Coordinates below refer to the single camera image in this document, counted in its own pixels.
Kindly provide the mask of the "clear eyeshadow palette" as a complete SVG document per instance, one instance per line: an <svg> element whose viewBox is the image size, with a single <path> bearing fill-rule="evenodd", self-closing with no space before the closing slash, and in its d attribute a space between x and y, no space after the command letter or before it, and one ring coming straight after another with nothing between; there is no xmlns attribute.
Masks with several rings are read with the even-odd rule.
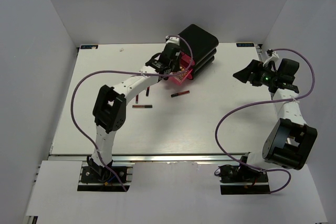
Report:
<svg viewBox="0 0 336 224"><path fill-rule="evenodd" d="M184 72L184 73L181 73L180 75L175 76L175 79L176 79L178 82L183 82L183 81L188 77L189 74L190 74L189 71Z"/></svg>

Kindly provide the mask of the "black pink drawer organizer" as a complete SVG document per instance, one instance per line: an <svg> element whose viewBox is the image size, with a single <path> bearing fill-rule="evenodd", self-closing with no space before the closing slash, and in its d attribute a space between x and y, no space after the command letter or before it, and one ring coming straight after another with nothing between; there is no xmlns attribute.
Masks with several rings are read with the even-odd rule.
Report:
<svg viewBox="0 0 336 224"><path fill-rule="evenodd" d="M214 61L219 41L217 37L195 24L189 25L178 35L184 39L180 43L180 69L190 72L185 80L193 80ZM170 77L170 80L177 85L184 82L178 82L175 77Z"/></svg>

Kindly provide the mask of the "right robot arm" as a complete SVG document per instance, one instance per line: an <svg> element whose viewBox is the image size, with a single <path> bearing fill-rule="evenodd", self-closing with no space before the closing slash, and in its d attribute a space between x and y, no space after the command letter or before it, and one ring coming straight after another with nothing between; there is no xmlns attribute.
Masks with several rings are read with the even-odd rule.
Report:
<svg viewBox="0 0 336 224"><path fill-rule="evenodd" d="M299 63L290 59L283 59L276 71L261 61L252 60L233 75L243 83L267 86L278 117L263 149L249 153L246 163L238 166L237 175L245 182L255 177L255 167L300 170L306 163L318 132L306 123L299 108L299 89L293 84L298 69Z"/></svg>

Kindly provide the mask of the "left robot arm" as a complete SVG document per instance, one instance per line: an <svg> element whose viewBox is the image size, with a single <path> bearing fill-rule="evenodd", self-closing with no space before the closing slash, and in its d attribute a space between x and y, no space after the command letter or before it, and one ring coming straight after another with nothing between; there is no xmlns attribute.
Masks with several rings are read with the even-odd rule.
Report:
<svg viewBox="0 0 336 224"><path fill-rule="evenodd" d="M93 176L98 181L104 182L110 178L111 168L107 164L112 161L115 134L125 123L128 103L140 92L162 80L158 74L170 74L180 69L180 50L180 46L169 42L160 54L145 63L139 76L133 75L112 87L103 85L100 88L93 108L98 149L91 156L97 164L93 168Z"/></svg>

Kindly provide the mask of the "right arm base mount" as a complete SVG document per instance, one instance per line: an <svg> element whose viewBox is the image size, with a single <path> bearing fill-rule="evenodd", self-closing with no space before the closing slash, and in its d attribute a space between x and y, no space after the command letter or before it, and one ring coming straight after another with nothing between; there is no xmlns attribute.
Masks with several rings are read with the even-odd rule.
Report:
<svg viewBox="0 0 336 224"><path fill-rule="evenodd" d="M246 166L222 165L214 175L220 178L221 195L270 194L269 180L265 172Z"/></svg>

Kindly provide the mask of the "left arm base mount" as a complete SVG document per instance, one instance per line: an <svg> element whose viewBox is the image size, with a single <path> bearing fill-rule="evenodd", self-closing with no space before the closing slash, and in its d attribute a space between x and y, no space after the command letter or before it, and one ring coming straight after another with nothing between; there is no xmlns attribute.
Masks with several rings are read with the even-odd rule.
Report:
<svg viewBox="0 0 336 224"><path fill-rule="evenodd" d="M132 181L133 168L131 166L108 166L114 172L104 166L96 164L90 156L87 156L87 164L82 165L77 191L85 192L122 192L128 191Z"/></svg>

